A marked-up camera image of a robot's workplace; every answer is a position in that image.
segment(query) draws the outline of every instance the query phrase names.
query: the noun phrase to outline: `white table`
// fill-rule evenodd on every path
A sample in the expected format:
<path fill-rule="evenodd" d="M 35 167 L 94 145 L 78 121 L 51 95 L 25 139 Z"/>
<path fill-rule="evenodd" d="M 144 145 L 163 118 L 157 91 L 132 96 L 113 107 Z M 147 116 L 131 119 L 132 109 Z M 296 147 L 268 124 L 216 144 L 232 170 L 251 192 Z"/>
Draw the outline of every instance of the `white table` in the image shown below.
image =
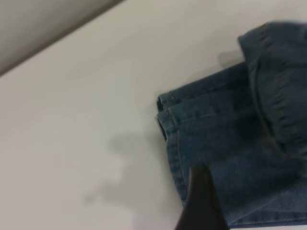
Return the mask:
<path fill-rule="evenodd" d="M 0 78 L 0 229 L 174 229 L 157 95 L 238 62 L 238 35 L 306 9 L 127 0 Z"/>

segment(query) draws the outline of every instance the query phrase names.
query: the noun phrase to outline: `jeans seam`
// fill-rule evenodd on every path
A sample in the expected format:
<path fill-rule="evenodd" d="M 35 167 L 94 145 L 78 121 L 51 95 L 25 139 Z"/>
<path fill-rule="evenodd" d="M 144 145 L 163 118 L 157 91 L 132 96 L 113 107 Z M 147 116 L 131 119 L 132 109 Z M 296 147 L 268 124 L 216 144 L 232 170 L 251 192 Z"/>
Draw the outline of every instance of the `jeans seam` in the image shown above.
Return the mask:
<path fill-rule="evenodd" d="M 176 129 L 176 153 L 177 153 L 177 157 L 178 157 L 178 161 L 179 161 L 179 166 L 180 166 L 180 180 L 183 181 L 183 184 L 185 185 L 185 193 L 186 195 L 188 194 L 188 189 L 187 189 L 187 182 L 185 180 L 185 177 L 184 177 L 184 172 L 183 172 L 183 167 L 182 167 L 182 159 L 181 159 L 181 156 L 180 156 L 180 152 L 179 152 L 179 138 L 180 138 L 180 134 L 179 134 L 179 128 L 177 126 L 177 123 L 175 121 L 175 118 L 174 116 L 172 115 L 170 109 L 168 108 L 168 114 L 172 120 L 172 123 L 174 125 L 174 128 Z"/>
<path fill-rule="evenodd" d="M 307 219 L 307 217 L 304 217 L 304 218 L 289 218 L 289 219 L 277 219 L 277 220 L 272 220 L 272 221 L 261 221 L 261 222 L 245 222 L 245 223 L 242 223 L 242 224 L 234 224 L 234 225 L 231 225 L 229 224 L 230 226 L 232 227 L 235 227 L 235 226 L 242 226 L 242 225 L 247 225 L 247 224 L 266 224 L 266 223 L 281 223 L 281 222 L 285 222 L 285 221 L 298 221 L 298 220 L 305 220 Z"/>
<path fill-rule="evenodd" d="M 294 144 L 300 151 L 301 147 L 304 148 L 306 146 L 306 142 L 303 138 L 297 133 L 295 125 L 291 122 L 289 116 L 286 114 L 286 103 L 285 96 L 283 93 L 283 89 L 285 88 L 285 75 L 286 72 L 282 71 L 276 77 L 276 96 L 274 98 L 274 109 L 277 112 L 278 120 L 283 128 L 284 132 L 289 135 L 290 142 Z"/>
<path fill-rule="evenodd" d="M 248 114 L 251 114 L 251 113 L 255 113 L 255 109 L 253 107 L 249 107 L 247 109 L 243 109 L 240 113 L 242 113 L 242 116 L 245 116 L 245 115 L 248 115 Z M 232 117 L 238 117 L 238 115 L 229 115 L 229 114 L 226 114 L 225 115 L 228 117 L 228 118 L 232 118 Z M 191 118 L 191 119 L 186 119 L 186 120 L 183 120 L 181 121 L 180 123 L 178 123 L 179 125 L 182 125 L 184 123 L 187 123 L 187 122 L 192 122 L 194 120 L 199 120 L 199 119 L 204 119 L 206 117 L 210 117 L 210 116 L 221 116 L 221 115 L 217 115 L 217 114 L 208 114 L 208 115 L 204 115 L 204 116 L 198 116 L 198 117 L 195 117 L 195 118 Z M 165 129 L 165 131 L 169 131 L 171 129 L 174 129 L 176 128 L 177 129 L 177 125 L 175 125 L 174 121 L 173 121 L 173 118 L 172 118 L 172 123 L 173 123 L 173 126 L 172 127 L 169 127 L 167 129 Z"/>
<path fill-rule="evenodd" d="M 265 52 L 273 50 L 272 39 L 268 34 L 267 27 L 268 27 L 267 24 L 262 25 L 260 27 L 259 33 L 258 33 L 261 47 Z M 283 156 L 286 156 L 286 152 L 277 143 L 277 141 L 274 137 L 274 134 L 272 133 L 272 131 L 269 128 L 268 121 L 266 120 L 266 115 L 265 115 L 265 113 L 262 109 L 262 106 L 261 106 L 261 100 L 260 100 L 259 92 L 258 92 L 258 89 L 257 89 L 257 87 L 258 87 L 257 80 L 258 80 L 258 73 L 259 73 L 259 63 L 260 63 L 261 58 L 262 58 L 262 55 L 259 55 L 259 57 L 254 62 L 254 73 L 250 73 L 251 70 L 249 71 L 250 85 L 251 85 L 253 98 L 254 98 L 254 101 L 255 101 L 255 107 L 257 109 L 259 118 L 261 120 L 261 124 L 263 126 L 264 131 L 265 131 L 265 135 L 267 136 L 267 144 L 269 146 L 272 146 L 275 149 L 278 149 L 279 152 Z"/>
<path fill-rule="evenodd" d="M 252 210 L 251 212 L 246 213 L 245 215 L 243 215 L 243 216 L 241 216 L 241 217 L 239 217 L 239 218 L 237 218 L 237 219 L 234 219 L 234 220 L 230 221 L 230 222 L 229 222 L 229 225 L 231 225 L 232 223 L 234 223 L 234 222 L 236 222 L 236 221 L 239 221 L 240 219 L 242 219 L 242 218 L 244 218 L 244 217 L 246 217 L 246 216 L 248 216 L 248 215 L 250 215 L 250 214 L 252 214 L 252 213 L 254 213 L 254 212 L 257 212 L 258 210 L 261 210 L 262 208 L 266 207 L 267 205 L 269 205 L 270 203 L 276 201 L 277 199 L 278 199 L 278 198 L 276 197 L 275 199 L 271 200 L 269 203 L 264 204 L 264 205 L 262 205 L 262 206 L 260 206 L 260 207 L 257 207 L 257 208 L 255 208 L 254 210 Z"/>
<path fill-rule="evenodd" d="M 217 86 L 212 86 L 211 88 L 202 90 L 202 91 L 200 91 L 196 96 L 193 95 L 193 96 L 186 96 L 186 97 L 183 97 L 183 98 L 181 98 L 180 100 L 178 100 L 178 102 L 176 102 L 176 103 L 180 103 L 180 102 L 183 102 L 183 101 L 186 100 L 186 99 L 192 99 L 192 98 L 198 97 L 198 96 L 200 96 L 200 95 L 203 95 L 203 94 L 205 94 L 205 93 L 209 93 L 209 92 L 212 92 L 212 91 L 214 91 L 214 90 L 217 90 L 217 89 L 223 87 L 224 85 L 226 85 L 226 84 L 228 84 L 228 83 L 230 83 L 230 82 L 232 82 L 232 81 L 236 81 L 237 79 L 239 79 L 239 78 L 241 78 L 241 77 L 243 77 L 243 76 L 244 76 L 243 74 L 238 75 L 238 76 L 236 76 L 235 78 L 230 79 L 230 80 L 228 80 L 228 81 L 224 81 L 223 83 L 221 83 L 221 84 L 219 84 L 219 85 L 217 85 Z"/>
<path fill-rule="evenodd" d="M 176 99 L 175 99 L 175 97 L 173 96 L 173 93 L 170 91 L 169 92 L 169 95 L 170 95 L 170 97 L 172 98 L 172 101 L 173 101 L 173 104 L 176 104 L 177 102 L 176 102 Z"/>

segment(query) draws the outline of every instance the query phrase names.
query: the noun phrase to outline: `gray wall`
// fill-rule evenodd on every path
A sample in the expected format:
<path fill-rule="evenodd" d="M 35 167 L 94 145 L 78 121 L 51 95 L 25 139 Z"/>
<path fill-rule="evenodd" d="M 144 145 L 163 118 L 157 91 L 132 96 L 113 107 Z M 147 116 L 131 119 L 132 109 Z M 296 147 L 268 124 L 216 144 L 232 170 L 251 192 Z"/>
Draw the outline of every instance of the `gray wall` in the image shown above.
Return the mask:
<path fill-rule="evenodd" d="M 0 74 L 120 0 L 0 0 Z"/>

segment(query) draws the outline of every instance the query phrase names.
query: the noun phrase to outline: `jeans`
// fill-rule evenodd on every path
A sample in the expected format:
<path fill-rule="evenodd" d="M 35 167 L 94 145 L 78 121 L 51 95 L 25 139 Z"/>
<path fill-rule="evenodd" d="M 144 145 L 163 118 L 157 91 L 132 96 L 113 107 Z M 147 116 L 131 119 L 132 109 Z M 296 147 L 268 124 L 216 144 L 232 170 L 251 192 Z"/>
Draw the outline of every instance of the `jeans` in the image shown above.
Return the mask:
<path fill-rule="evenodd" d="M 202 163 L 231 228 L 307 224 L 307 52 L 289 56 L 307 42 L 305 27 L 256 28 L 239 38 L 244 63 L 159 96 L 157 120 L 183 204 L 189 168 Z"/>

